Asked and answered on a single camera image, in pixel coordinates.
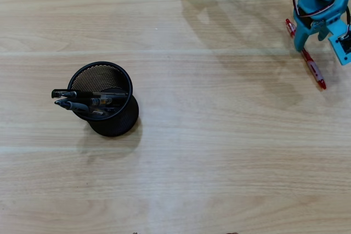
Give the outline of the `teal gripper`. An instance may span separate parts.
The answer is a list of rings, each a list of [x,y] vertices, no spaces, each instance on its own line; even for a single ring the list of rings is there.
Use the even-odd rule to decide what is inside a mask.
[[[293,16],[296,21],[295,49],[301,52],[310,35],[312,24],[320,23],[318,40],[323,41],[329,34],[328,25],[339,20],[346,12],[349,0],[293,0]]]

